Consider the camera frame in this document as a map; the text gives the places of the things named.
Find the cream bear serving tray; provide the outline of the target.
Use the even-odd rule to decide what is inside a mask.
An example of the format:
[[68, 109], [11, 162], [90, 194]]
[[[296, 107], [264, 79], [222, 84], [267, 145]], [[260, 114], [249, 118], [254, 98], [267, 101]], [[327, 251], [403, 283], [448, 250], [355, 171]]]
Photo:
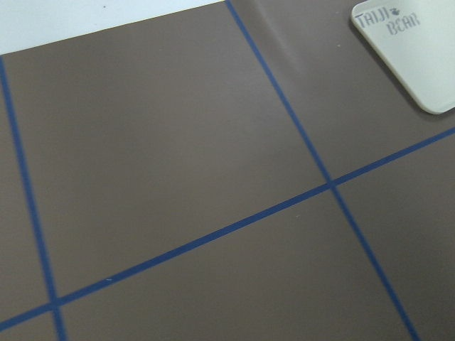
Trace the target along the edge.
[[350, 17], [421, 109], [454, 108], [453, 1], [364, 1]]

